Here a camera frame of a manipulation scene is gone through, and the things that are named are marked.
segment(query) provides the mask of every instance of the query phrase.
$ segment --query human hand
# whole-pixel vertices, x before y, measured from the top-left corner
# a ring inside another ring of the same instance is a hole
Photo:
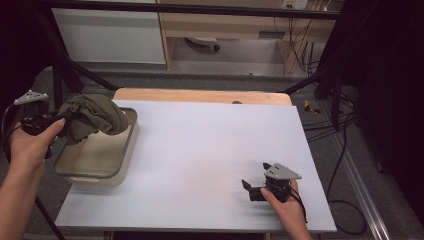
[[[10,170],[14,172],[44,173],[43,159],[49,145],[65,125],[65,119],[58,120],[44,132],[36,136],[25,133],[21,128],[16,129],[10,137],[11,162]]]
[[[290,180],[290,185],[296,192],[299,192],[296,180]],[[282,203],[266,188],[261,188],[261,192],[274,208],[281,225],[291,239],[311,239],[303,216],[303,209],[293,197],[290,196],[285,203]]]

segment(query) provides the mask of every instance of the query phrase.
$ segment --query black pole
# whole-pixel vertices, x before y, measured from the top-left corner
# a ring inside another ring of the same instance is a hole
[[[184,4],[153,4],[153,3],[128,3],[128,2],[75,1],[75,0],[35,0],[33,2],[35,4],[37,4],[39,6],[43,6],[43,7],[64,8],[64,9],[82,9],[82,10],[213,14],[213,15],[327,19],[327,20],[356,18],[356,15],[351,14],[351,13],[307,11],[307,10],[287,10],[287,9],[270,9],[270,8],[204,6],[204,5],[184,5]]]

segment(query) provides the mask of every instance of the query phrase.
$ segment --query wooden table edge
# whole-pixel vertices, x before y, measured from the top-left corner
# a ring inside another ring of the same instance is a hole
[[[260,91],[215,91],[187,89],[121,88],[115,92],[114,100],[211,102],[265,104],[291,106],[289,95]]]

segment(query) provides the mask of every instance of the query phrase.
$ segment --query white container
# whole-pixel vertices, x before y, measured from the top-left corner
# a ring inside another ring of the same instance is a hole
[[[54,163],[57,175],[74,184],[118,186],[125,179],[138,136],[137,113],[121,108],[128,128],[118,135],[90,134],[73,146],[66,146]]]

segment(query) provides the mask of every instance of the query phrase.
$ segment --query white cabinet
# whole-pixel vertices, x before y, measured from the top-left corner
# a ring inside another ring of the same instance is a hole
[[[73,9],[53,13],[75,61],[165,64],[157,13]]]

